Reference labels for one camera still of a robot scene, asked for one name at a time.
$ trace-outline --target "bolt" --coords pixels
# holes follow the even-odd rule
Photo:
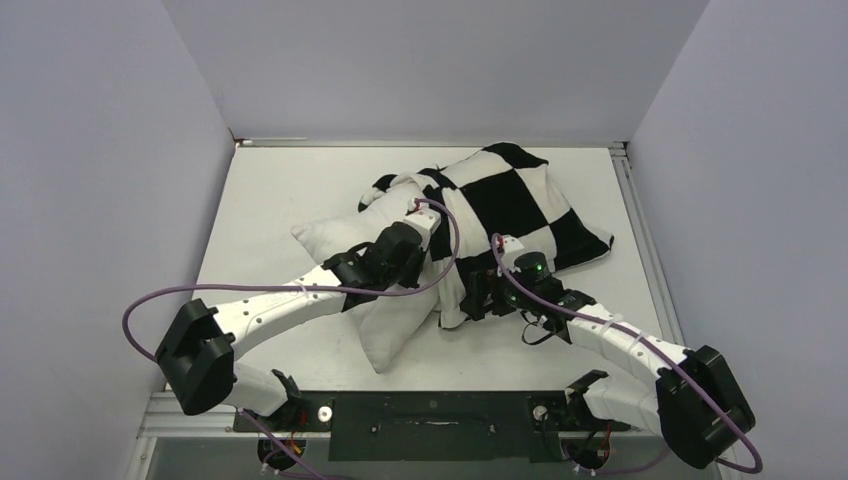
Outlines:
[[[318,420],[327,423],[330,419],[333,418],[333,409],[330,407],[324,406],[318,409]]]
[[[539,422],[548,418],[548,407],[546,407],[544,405],[539,405],[536,408],[534,408],[533,409],[533,418],[535,418],[536,421],[539,421]]]

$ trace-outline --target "checkered cloth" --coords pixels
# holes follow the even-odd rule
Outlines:
[[[455,328],[472,272],[497,268],[489,247],[492,234],[512,235],[540,251],[552,271],[580,265],[609,253],[613,237],[586,227],[548,176],[542,160],[512,143],[488,146],[446,168],[385,175],[363,195],[359,211],[397,185],[414,182],[427,198],[439,201],[459,222],[461,243],[456,268],[439,283],[439,326]],[[430,241],[435,271],[447,264],[453,239],[443,214]]]

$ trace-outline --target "gray wall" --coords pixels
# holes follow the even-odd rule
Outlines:
[[[164,0],[241,137],[631,138],[707,0]]]
[[[193,281],[232,141],[158,0],[0,7],[3,478],[122,478],[155,367],[135,297]],[[138,315],[155,348],[177,299]]]
[[[731,362],[767,478],[848,471],[846,46],[844,1],[712,0],[630,145],[683,333]]]

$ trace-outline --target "white platform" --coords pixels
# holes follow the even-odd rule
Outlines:
[[[356,212],[360,195],[386,173],[444,166],[473,153],[453,147],[240,148],[224,188],[198,281],[285,283],[314,262],[291,237],[291,226]],[[559,274],[661,336],[657,313],[607,149],[533,148],[584,222],[611,231],[611,255]],[[200,292],[207,305],[244,297]],[[303,389],[322,390],[558,390],[593,368],[630,378],[602,358],[552,339],[520,341],[517,315],[467,322],[441,331],[436,316],[419,328],[392,368],[374,373],[345,315],[309,322],[257,347],[242,361],[293,375]]]

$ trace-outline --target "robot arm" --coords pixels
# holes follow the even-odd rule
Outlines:
[[[385,228],[374,243],[333,255],[286,284],[290,291],[213,307],[200,299],[183,305],[155,355],[183,412],[197,415],[224,404],[269,416],[290,397],[299,396],[291,377],[243,365],[238,359],[286,330],[376,299],[369,291],[395,284],[417,287],[441,216],[428,208],[411,210],[402,222]],[[321,286],[321,291],[310,290],[314,286]]]
[[[643,343],[648,342],[695,379],[740,430],[754,427],[748,402],[719,352],[708,346],[693,351],[621,321],[592,297],[564,289],[548,270],[544,254],[526,251],[515,238],[503,237],[502,250],[503,265],[525,289],[548,303],[606,323],[546,307],[503,277],[488,292],[493,312],[527,311],[551,334],[601,355],[642,384],[614,380],[602,371],[580,378],[566,389],[566,397],[569,414],[581,426],[600,429],[615,420],[651,431],[697,468],[704,468],[737,440],[691,386],[668,368],[666,360]]]

